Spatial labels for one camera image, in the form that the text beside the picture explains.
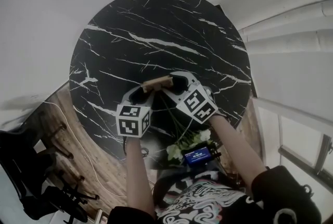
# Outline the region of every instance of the person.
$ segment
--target person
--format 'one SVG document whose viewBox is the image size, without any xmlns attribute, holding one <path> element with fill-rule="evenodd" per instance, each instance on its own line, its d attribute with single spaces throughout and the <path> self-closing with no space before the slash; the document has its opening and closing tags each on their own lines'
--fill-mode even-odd
<svg viewBox="0 0 333 224">
<path fill-rule="evenodd" d="M 310 193 L 285 167 L 266 168 L 223 116 L 209 122 L 252 195 L 216 169 L 160 177 L 152 194 L 140 140 L 128 138 L 127 207 L 115 207 L 108 223 L 321 223 Z"/>
</svg>

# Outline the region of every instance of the black marble table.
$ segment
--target black marble table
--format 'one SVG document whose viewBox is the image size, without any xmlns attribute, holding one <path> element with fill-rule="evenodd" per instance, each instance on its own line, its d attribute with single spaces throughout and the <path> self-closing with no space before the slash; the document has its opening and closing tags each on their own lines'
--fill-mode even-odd
<svg viewBox="0 0 333 224">
<path fill-rule="evenodd" d="M 70 93 L 82 126 L 104 151 L 125 159 L 114 116 L 117 105 L 131 88 L 172 71 L 193 73 L 211 88 L 220 112 L 234 127 L 239 124 L 251 87 L 249 58 L 222 11 L 205 0 L 115 0 L 106 5 L 83 30 L 71 61 Z M 142 137 L 151 168 L 179 166 L 178 148 L 190 144 L 210 139 L 221 145 L 214 134 L 199 133 L 209 126 L 195 121 L 179 141 L 191 119 L 174 107 L 162 92 L 156 93 L 152 127 Z"/>
</svg>

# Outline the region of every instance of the chair leg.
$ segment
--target chair leg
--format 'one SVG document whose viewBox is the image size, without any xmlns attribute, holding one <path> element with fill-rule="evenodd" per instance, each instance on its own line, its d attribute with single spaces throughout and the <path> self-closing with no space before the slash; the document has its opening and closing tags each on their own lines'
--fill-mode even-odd
<svg viewBox="0 0 333 224">
<path fill-rule="evenodd" d="M 64 220 L 64 222 L 65 222 L 66 224 L 73 224 L 73 222 L 74 222 L 74 217 L 71 215 L 71 216 L 69 217 L 69 220 L 68 220 L 68 221 L 65 221 L 65 220 Z"/>
<path fill-rule="evenodd" d="M 56 149 L 54 147 L 51 147 L 51 148 L 47 148 L 45 150 L 40 151 L 39 153 L 37 153 L 37 156 L 54 154 L 55 152 L 56 152 Z"/>
<path fill-rule="evenodd" d="M 41 111 L 38 113 L 38 120 L 39 120 L 39 123 L 40 123 L 40 126 L 42 128 L 42 130 L 46 133 L 50 133 L 50 130 L 49 130 L 49 127 L 45 127 L 44 126 L 44 123 L 42 121 L 42 118 L 45 116 L 45 112 L 44 111 Z"/>
<path fill-rule="evenodd" d="M 64 156 L 65 158 L 67 158 L 67 159 L 74 159 L 74 156 L 73 156 L 72 153 L 66 154 L 64 151 L 60 150 L 60 149 L 59 149 L 58 147 L 56 147 L 55 145 L 54 145 L 53 147 L 54 147 L 55 151 L 56 151 L 58 154 Z"/>
<path fill-rule="evenodd" d="M 88 195 L 85 195 L 83 193 L 79 193 L 78 192 L 78 188 L 79 188 L 79 183 L 76 184 L 75 188 L 73 189 L 62 177 L 62 175 L 64 174 L 64 172 L 61 170 L 59 171 L 58 173 L 58 178 L 61 180 L 61 182 L 63 183 L 63 188 L 62 188 L 62 191 L 69 194 L 70 195 L 70 198 L 73 199 L 73 198 L 76 198 L 77 200 L 79 200 L 82 204 L 86 204 L 87 201 L 85 200 L 82 200 L 81 198 L 84 198 L 84 199 L 89 199 L 89 200 L 99 200 L 100 197 L 99 195 L 95 195 L 95 197 L 92 197 L 92 196 L 88 196 Z M 79 178 L 79 181 L 84 181 L 84 177 L 83 176 L 80 176 Z"/>
<path fill-rule="evenodd" d="M 59 131 L 61 130 L 67 130 L 67 126 L 65 123 L 61 122 L 61 125 L 54 131 L 50 133 L 49 138 L 52 139 Z"/>
</svg>

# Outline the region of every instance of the electronic device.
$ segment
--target electronic device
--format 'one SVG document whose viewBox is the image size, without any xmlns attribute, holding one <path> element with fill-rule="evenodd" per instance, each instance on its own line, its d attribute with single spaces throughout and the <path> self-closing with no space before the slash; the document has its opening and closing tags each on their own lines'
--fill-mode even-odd
<svg viewBox="0 0 333 224">
<path fill-rule="evenodd" d="M 191 149 L 182 150 L 182 154 L 189 167 L 202 166 L 215 158 L 219 159 L 221 156 L 214 143 L 208 144 L 206 142 L 200 143 Z"/>
</svg>

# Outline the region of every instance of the black chair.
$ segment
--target black chair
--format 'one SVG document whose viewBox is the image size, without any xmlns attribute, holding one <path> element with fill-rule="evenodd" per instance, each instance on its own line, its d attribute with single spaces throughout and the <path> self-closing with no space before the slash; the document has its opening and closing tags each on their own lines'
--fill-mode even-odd
<svg viewBox="0 0 333 224">
<path fill-rule="evenodd" d="M 72 153 L 66 153 L 67 151 L 61 150 L 59 147 L 55 146 L 52 143 L 52 138 L 61 130 L 67 130 L 67 126 L 65 123 L 60 122 L 60 125 L 54 130 L 52 131 L 50 126 L 47 125 L 46 122 L 46 118 L 45 118 L 46 114 L 44 111 L 41 111 L 38 113 L 38 119 L 39 119 L 39 137 L 40 140 L 42 141 L 42 143 L 45 145 L 46 150 L 45 152 L 48 153 L 58 153 L 68 159 L 73 159 L 74 156 Z"/>
<path fill-rule="evenodd" d="M 58 175 L 63 182 L 63 189 L 48 186 L 42 193 L 43 182 L 55 168 L 56 156 L 44 151 L 37 153 L 33 149 L 36 140 L 33 130 L 0 131 L 0 165 L 13 183 L 25 213 L 38 220 L 61 210 L 71 216 L 66 223 L 73 223 L 74 218 L 87 222 L 87 214 L 79 203 L 87 203 L 82 198 L 97 200 L 98 195 L 90 197 L 79 193 L 78 184 L 74 189 L 71 188 L 62 178 L 63 172 Z"/>
</svg>

